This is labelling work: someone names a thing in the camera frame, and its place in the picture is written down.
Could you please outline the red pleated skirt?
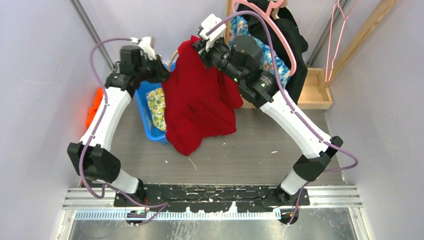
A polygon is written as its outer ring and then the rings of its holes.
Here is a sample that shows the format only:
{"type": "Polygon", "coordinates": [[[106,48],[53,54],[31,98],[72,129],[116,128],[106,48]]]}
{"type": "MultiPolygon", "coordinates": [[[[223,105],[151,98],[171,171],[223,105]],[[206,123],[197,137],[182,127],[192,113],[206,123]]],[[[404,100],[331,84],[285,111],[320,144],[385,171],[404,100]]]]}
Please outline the red pleated skirt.
{"type": "Polygon", "coordinates": [[[238,85],[215,67],[206,68],[192,45],[192,35],[177,49],[175,69],[162,84],[166,139],[189,156],[204,138],[237,131],[235,110],[243,105],[238,85]]]}

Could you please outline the lemon print skirt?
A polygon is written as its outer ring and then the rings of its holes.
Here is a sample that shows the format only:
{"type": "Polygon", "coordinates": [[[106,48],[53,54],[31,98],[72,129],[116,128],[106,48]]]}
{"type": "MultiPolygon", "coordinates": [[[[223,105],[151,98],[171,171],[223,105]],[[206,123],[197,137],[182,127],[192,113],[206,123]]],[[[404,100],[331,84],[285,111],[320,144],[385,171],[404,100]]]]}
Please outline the lemon print skirt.
{"type": "Polygon", "coordinates": [[[167,130],[165,121],[165,93],[162,87],[158,87],[146,94],[147,106],[152,117],[153,125],[162,132],[167,130]]]}

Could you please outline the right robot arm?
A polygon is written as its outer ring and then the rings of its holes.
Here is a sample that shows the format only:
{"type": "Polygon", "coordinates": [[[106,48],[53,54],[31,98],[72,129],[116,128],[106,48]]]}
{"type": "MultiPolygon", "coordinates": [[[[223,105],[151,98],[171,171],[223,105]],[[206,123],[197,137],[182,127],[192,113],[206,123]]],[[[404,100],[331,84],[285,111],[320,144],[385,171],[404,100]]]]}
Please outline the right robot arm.
{"type": "Polygon", "coordinates": [[[294,140],[302,155],[275,190],[276,199],[291,205],[308,182],[325,171],[337,148],[339,136],[331,137],[320,130],[293,102],[287,91],[280,91],[278,80],[261,69],[263,50],[252,36],[237,36],[229,48],[222,38],[214,44],[200,39],[191,45],[206,68],[216,67],[238,85],[241,96],[255,108],[270,116],[294,140]]]}

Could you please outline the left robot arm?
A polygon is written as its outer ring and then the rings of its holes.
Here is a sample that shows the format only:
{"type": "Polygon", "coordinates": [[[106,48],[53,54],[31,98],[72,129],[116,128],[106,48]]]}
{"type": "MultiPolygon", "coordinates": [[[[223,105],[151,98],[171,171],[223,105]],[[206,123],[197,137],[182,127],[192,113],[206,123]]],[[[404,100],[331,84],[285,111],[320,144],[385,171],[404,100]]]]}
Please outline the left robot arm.
{"type": "Polygon", "coordinates": [[[75,171],[84,183],[98,181],[118,189],[135,207],[145,202],[143,181],[122,169],[120,160],[111,153],[111,145],[118,123],[141,82],[162,83],[169,75],[153,47],[139,44],[120,49],[120,60],[103,84],[92,122],[79,142],[71,142],[67,148],[75,171]]]}

